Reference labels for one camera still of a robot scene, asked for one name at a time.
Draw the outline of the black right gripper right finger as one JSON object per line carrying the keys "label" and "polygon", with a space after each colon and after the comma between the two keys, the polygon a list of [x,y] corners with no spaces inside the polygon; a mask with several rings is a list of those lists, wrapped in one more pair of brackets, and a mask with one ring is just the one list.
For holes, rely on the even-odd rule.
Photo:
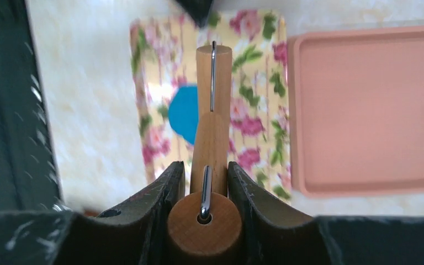
{"label": "black right gripper right finger", "polygon": [[424,264],[424,217],[312,217],[261,188],[236,162],[227,180],[243,219],[244,264]]}

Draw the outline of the blue dough piece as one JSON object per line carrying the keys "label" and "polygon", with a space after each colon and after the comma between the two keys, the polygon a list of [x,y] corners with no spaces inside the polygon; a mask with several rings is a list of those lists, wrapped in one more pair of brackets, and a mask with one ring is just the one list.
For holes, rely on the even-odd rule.
{"label": "blue dough piece", "polygon": [[194,145],[199,121],[196,85],[186,84],[179,87],[170,102],[168,119],[172,130],[187,143]]}

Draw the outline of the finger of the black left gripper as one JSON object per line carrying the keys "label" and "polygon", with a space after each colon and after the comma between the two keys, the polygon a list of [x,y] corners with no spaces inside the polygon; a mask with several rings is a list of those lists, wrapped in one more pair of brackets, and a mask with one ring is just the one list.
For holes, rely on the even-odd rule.
{"label": "finger of the black left gripper", "polygon": [[204,28],[209,19],[214,0],[174,0],[199,28]]}

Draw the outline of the wooden double-ended roller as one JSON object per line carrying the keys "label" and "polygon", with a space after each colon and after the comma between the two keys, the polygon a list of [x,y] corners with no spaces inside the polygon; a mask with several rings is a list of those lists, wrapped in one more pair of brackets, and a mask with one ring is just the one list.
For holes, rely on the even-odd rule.
{"label": "wooden double-ended roller", "polygon": [[242,220],[228,197],[232,50],[212,42],[196,51],[198,114],[190,194],[167,219],[172,264],[234,264]]}

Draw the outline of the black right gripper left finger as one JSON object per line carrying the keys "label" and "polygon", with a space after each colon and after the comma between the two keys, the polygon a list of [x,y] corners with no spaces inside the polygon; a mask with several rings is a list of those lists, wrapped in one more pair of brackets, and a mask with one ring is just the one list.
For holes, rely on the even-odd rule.
{"label": "black right gripper left finger", "polygon": [[0,211],[0,264],[163,264],[167,217],[184,164],[96,217],[71,210]]}

